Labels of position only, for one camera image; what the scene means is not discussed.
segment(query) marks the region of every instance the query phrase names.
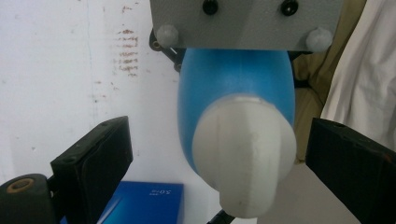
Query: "white knob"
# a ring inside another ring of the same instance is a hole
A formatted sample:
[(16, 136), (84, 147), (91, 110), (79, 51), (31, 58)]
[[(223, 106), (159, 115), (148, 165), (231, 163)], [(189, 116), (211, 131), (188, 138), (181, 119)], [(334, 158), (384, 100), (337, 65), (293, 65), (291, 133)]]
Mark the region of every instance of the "white knob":
[(309, 33), (305, 40), (308, 50), (311, 52), (322, 52), (332, 44), (332, 33), (321, 27)]
[(173, 25), (162, 25), (158, 29), (156, 37), (163, 48), (171, 48), (178, 42), (178, 30)]

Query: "white wall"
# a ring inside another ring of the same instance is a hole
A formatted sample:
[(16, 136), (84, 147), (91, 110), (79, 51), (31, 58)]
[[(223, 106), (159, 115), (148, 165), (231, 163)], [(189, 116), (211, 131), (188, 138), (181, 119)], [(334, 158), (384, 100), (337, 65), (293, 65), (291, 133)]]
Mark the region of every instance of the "white wall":
[[(148, 0), (0, 2), (0, 184), (50, 176), (50, 161), (83, 134), (127, 115), (134, 162), (125, 179), (185, 184), (186, 224), (218, 212), (216, 192), (181, 152), (178, 73), (149, 48), (151, 26)], [(358, 223), (305, 166), (260, 222)]]

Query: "screw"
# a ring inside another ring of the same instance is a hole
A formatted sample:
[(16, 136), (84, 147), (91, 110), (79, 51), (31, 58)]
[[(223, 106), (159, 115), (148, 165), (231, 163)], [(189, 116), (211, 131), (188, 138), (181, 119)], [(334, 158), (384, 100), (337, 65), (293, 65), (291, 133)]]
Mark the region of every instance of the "screw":
[(152, 42), (152, 47), (154, 47), (155, 49), (160, 49), (160, 48), (161, 48), (161, 45), (160, 45), (160, 43), (158, 43), (158, 41), (156, 40), (156, 41)]
[(205, 0), (202, 4), (202, 10), (208, 16), (212, 16), (216, 14), (219, 9), (218, 1), (217, 0)]
[(296, 0), (285, 0), (280, 6), (280, 10), (285, 16), (292, 16), (298, 10), (298, 2)]

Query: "red stain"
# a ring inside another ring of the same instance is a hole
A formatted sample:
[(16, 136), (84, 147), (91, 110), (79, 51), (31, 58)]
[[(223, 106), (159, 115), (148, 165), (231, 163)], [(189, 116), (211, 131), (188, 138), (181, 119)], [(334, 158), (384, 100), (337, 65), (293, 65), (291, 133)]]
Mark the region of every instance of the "red stain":
[(132, 8), (131, 8), (131, 7), (123, 7), (123, 8), (122, 8), (122, 13), (124, 13), (125, 10), (132, 10)]
[(122, 66), (120, 66), (119, 67), (119, 69), (121, 70), (121, 71), (128, 71), (128, 72), (131, 72), (131, 70), (137, 70), (137, 66), (126, 66), (126, 67), (122, 67)]
[(129, 57), (129, 56), (133, 56), (136, 54), (137, 54), (137, 52), (122, 52), (122, 53), (120, 53), (120, 56), (121, 57)]
[(125, 49), (131, 49), (131, 48), (137, 47), (137, 43), (135, 43), (134, 45), (122, 45), (120, 47), (125, 48)]
[(123, 63), (137, 63), (137, 59), (124, 60)]
[(124, 30), (124, 31), (118, 32), (117, 34), (118, 34), (118, 35), (119, 35), (119, 34), (128, 35), (128, 34), (133, 34), (133, 33), (134, 33), (134, 31), (132, 31), (132, 30)]
[(129, 37), (129, 38), (120, 37), (119, 40), (123, 40), (123, 41), (134, 40), (134, 41), (137, 41), (137, 36), (131, 36), (131, 37)]

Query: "black clamp jaw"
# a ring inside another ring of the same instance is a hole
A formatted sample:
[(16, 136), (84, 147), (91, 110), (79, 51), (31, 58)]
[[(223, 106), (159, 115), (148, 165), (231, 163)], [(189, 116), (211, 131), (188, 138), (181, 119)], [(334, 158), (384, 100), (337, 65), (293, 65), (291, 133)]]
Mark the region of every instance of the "black clamp jaw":
[(96, 223), (132, 160), (128, 118), (103, 122), (50, 163), (51, 178), (23, 175), (2, 185), (0, 222)]
[(346, 125), (314, 119), (306, 165), (361, 222), (396, 222), (396, 153)]

